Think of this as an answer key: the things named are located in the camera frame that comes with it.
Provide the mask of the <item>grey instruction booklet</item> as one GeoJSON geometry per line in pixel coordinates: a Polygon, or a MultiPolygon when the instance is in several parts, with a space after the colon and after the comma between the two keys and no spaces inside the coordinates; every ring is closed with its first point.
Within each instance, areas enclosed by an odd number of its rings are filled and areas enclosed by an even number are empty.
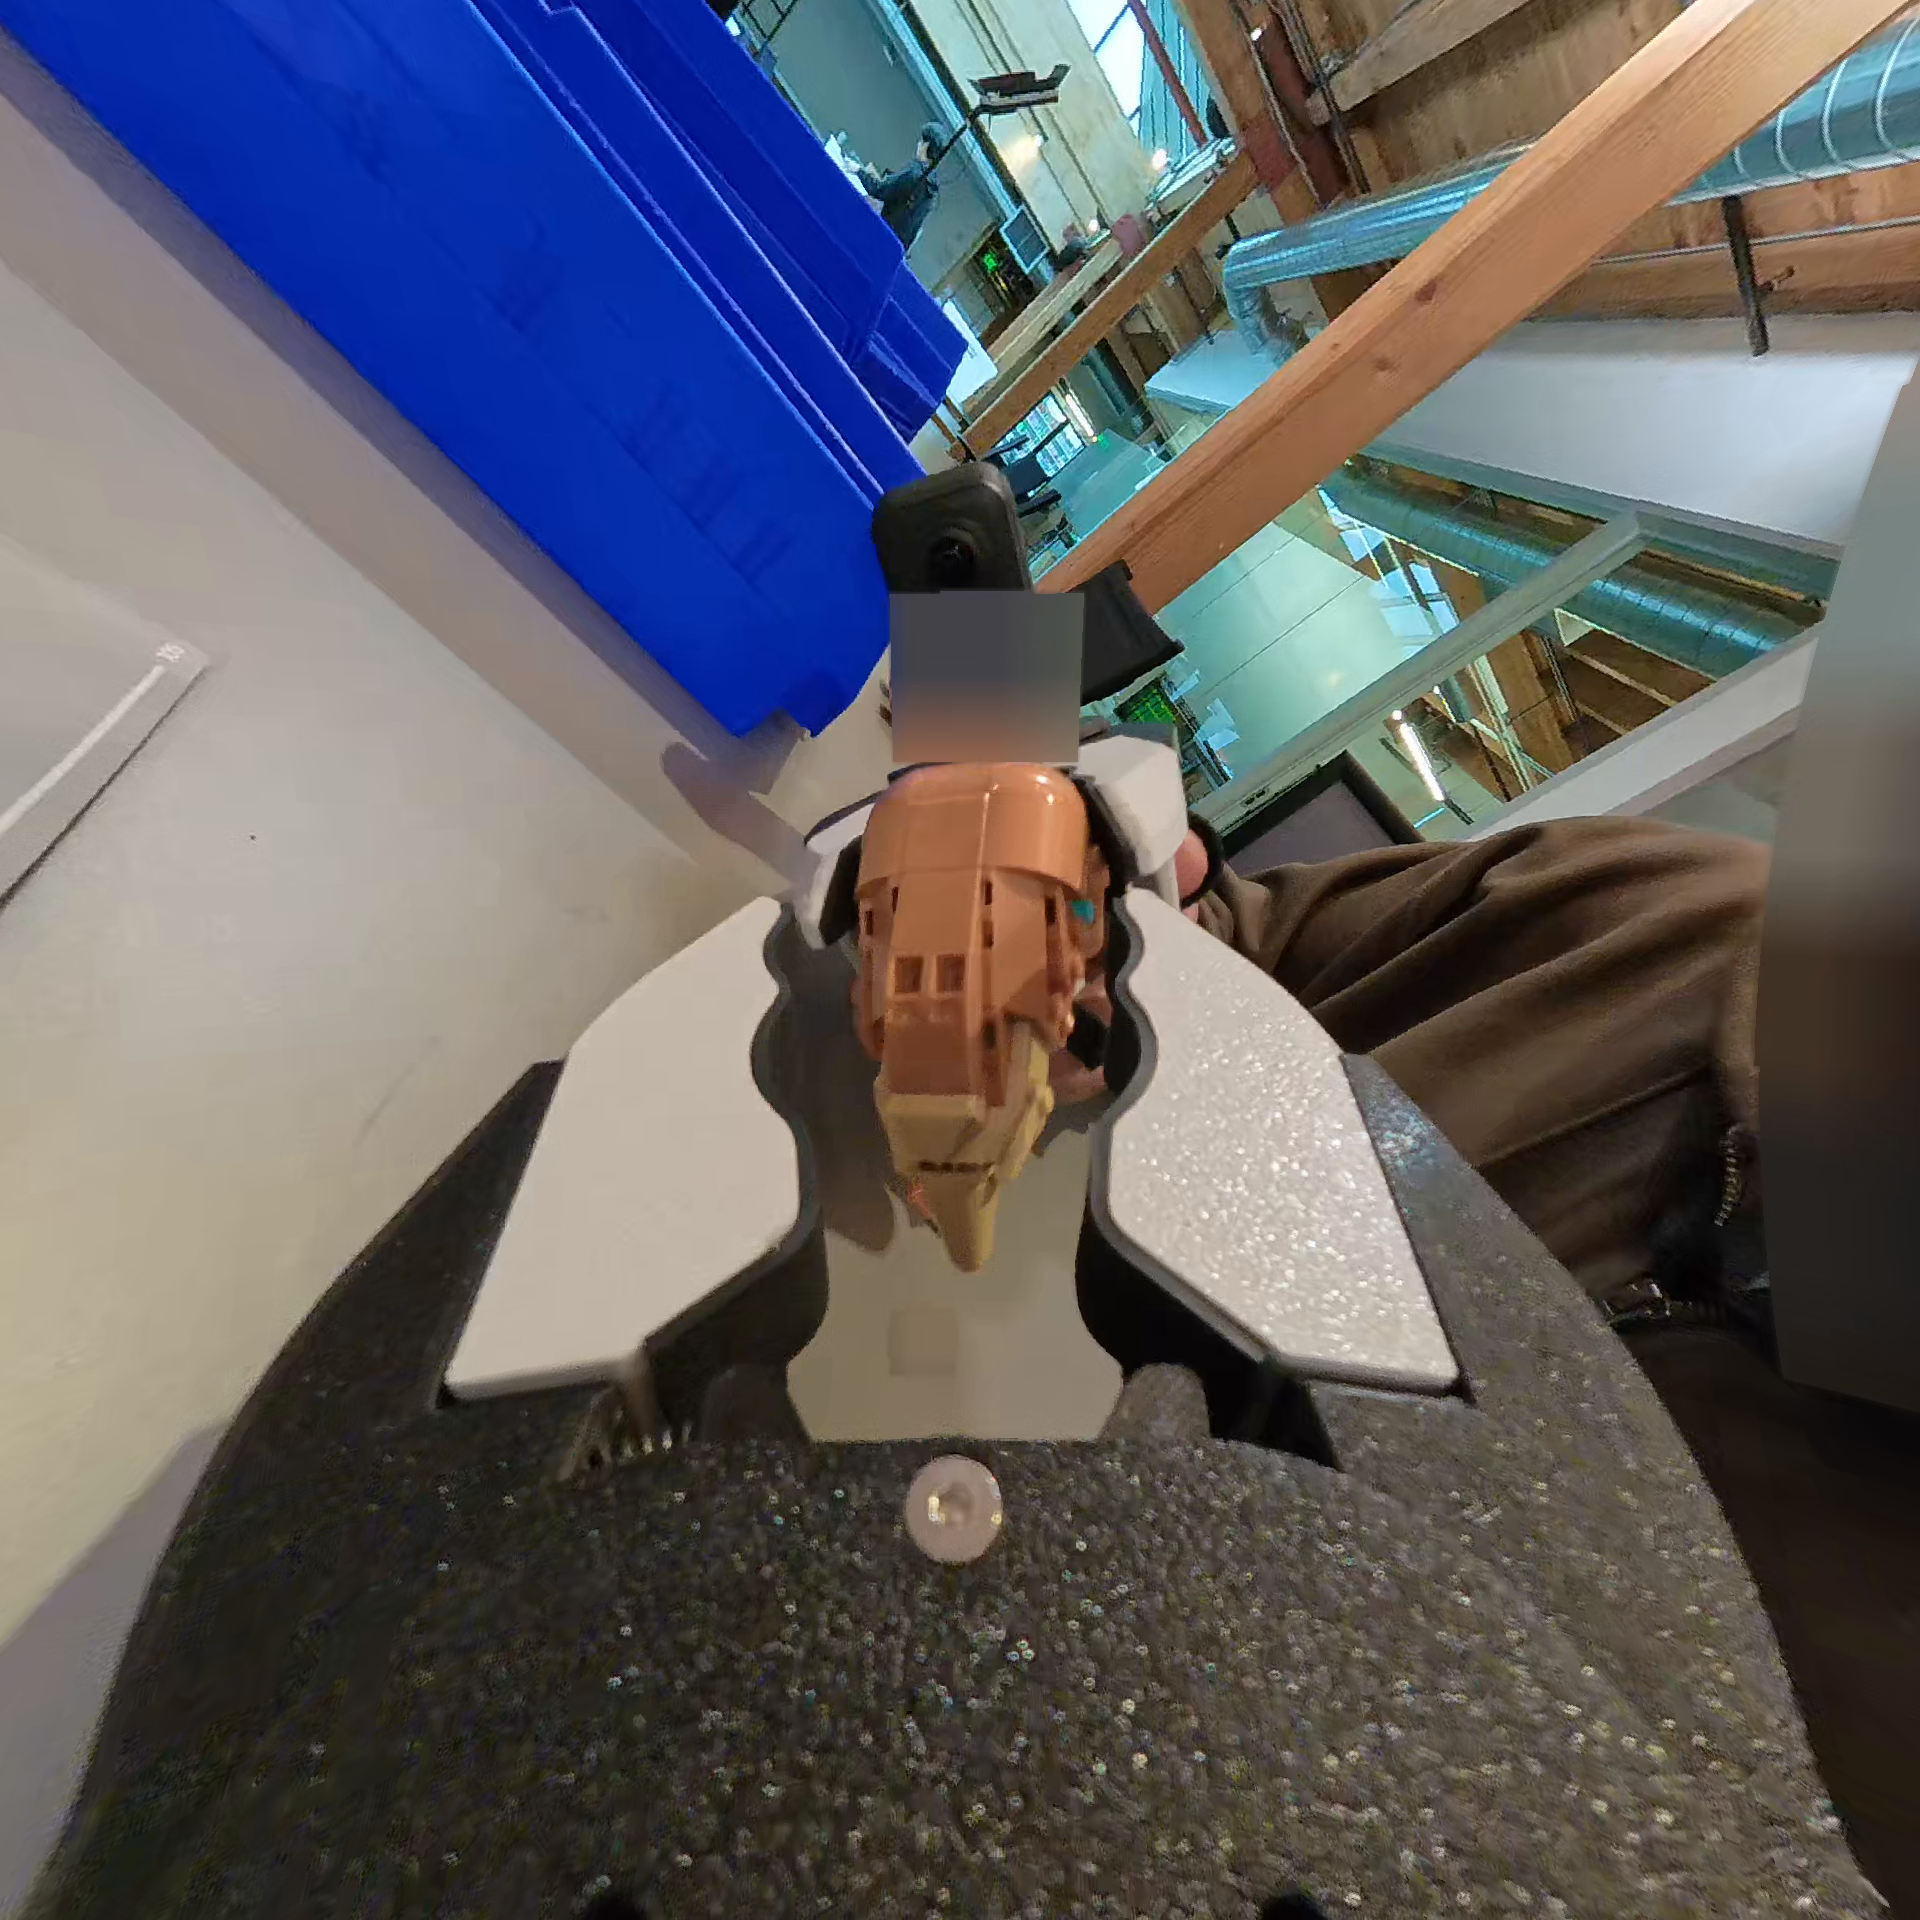
{"type": "Polygon", "coordinates": [[[202,681],[198,645],[3,542],[3,895],[202,681]]]}

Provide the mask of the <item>grey desk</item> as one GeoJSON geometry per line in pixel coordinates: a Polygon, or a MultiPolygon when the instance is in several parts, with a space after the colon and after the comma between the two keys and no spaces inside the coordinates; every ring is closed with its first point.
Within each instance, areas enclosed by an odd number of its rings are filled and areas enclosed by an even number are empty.
{"type": "Polygon", "coordinates": [[[11,589],[206,658],[3,901],[3,1633],[531,1066],[882,768],[730,740],[3,39],[11,589]]]}

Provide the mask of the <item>wooden ceiling beam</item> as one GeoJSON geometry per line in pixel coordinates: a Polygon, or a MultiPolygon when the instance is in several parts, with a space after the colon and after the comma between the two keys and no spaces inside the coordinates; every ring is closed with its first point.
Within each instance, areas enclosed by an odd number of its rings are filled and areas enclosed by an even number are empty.
{"type": "Polygon", "coordinates": [[[1160,611],[1901,12],[1691,2],[1039,589],[1124,562],[1160,611]]]}

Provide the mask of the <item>dark monitor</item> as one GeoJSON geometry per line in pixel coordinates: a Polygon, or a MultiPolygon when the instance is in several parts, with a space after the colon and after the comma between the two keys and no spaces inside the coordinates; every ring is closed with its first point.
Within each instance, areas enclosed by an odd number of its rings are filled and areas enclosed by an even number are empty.
{"type": "Polygon", "coordinates": [[[1241,823],[1220,829],[1224,861],[1239,874],[1396,844],[1423,844],[1423,832],[1354,753],[1329,759],[1285,789],[1266,795],[1241,823]]]}

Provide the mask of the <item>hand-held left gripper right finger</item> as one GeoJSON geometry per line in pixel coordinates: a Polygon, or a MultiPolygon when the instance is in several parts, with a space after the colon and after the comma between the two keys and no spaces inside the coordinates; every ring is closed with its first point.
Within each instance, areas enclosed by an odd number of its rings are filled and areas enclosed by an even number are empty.
{"type": "Polygon", "coordinates": [[[1457,1362],[1342,1050],[1166,898],[1117,898],[1141,1062],[1092,1131],[1089,1222],[1169,1301],[1293,1378],[1412,1395],[1457,1362]]]}

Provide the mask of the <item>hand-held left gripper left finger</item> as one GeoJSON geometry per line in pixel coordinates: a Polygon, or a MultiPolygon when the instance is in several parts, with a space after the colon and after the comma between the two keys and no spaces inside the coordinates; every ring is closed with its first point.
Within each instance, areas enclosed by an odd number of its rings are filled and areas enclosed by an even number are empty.
{"type": "Polygon", "coordinates": [[[787,924],[749,898],[577,1034],[446,1358],[451,1400],[613,1383],[688,1404],[821,1325],[814,1158],[778,1088],[787,924]]]}

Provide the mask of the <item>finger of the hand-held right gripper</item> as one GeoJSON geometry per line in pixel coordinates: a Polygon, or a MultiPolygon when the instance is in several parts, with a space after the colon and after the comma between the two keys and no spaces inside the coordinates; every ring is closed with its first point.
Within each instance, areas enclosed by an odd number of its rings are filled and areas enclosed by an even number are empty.
{"type": "Polygon", "coordinates": [[[795,924],[807,948],[827,953],[856,936],[856,886],[861,832],[874,817],[874,795],[828,812],[804,829],[807,870],[795,885],[795,924]]]}
{"type": "Polygon", "coordinates": [[[1176,748],[1166,735],[1083,735],[1071,783],[1089,817],[1092,909],[1134,886],[1186,909],[1180,892],[1186,797],[1176,748]]]}

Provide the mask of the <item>orange brick claw model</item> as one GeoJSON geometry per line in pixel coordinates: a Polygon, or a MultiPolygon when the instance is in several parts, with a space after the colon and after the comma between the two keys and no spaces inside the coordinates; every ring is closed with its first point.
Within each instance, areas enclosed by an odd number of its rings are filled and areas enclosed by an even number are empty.
{"type": "Polygon", "coordinates": [[[1109,886],[1083,785],[1050,765],[927,765],[858,836],[856,1034],[892,1171],[959,1273],[991,1259],[1046,1131],[1109,886]]]}

